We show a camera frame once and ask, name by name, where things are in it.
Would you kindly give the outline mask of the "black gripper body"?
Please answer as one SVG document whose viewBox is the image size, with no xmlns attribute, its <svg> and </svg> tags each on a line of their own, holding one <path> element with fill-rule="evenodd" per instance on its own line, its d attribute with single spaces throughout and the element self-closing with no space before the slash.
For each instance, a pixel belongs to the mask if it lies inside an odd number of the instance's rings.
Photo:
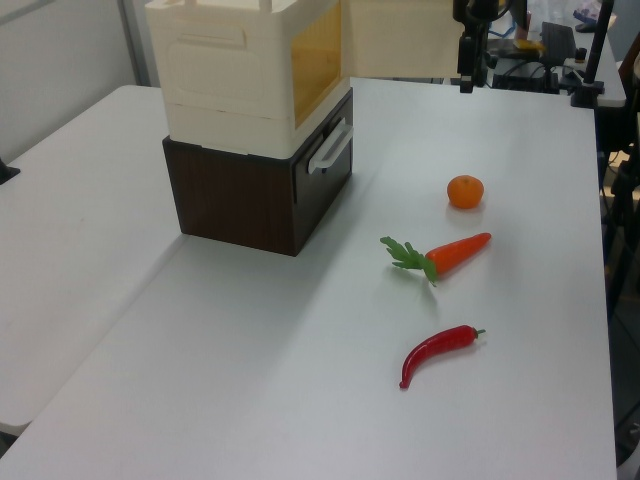
<svg viewBox="0 0 640 480">
<path fill-rule="evenodd" d="M 453 19 L 463 25 L 465 36 L 474 36 L 479 27 L 502 14 L 498 0 L 453 0 L 452 7 Z"/>
</svg>

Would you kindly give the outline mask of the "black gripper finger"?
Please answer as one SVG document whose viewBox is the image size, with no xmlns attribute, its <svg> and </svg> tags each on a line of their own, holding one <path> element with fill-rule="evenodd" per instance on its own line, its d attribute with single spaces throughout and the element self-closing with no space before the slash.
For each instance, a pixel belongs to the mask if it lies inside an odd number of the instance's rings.
<svg viewBox="0 0 640 480">
<path fill-rule="evenodd" d="M 458 74 L 460 75 L 460 92 L 471 93 L 474 85 L 474 40 L 465 35 L 459 39 Z"/>
<path fill-rule="evenodd" d="M 473 82 L 475 87 L 484 87 L 487 79 L 487 60 L 486 60 L 486 47 L 488 39 L 488 30 L 479 29 L 476 32 L 475 38 L 475 59 L 474 59 L 474 73 Z"/>
</svg>

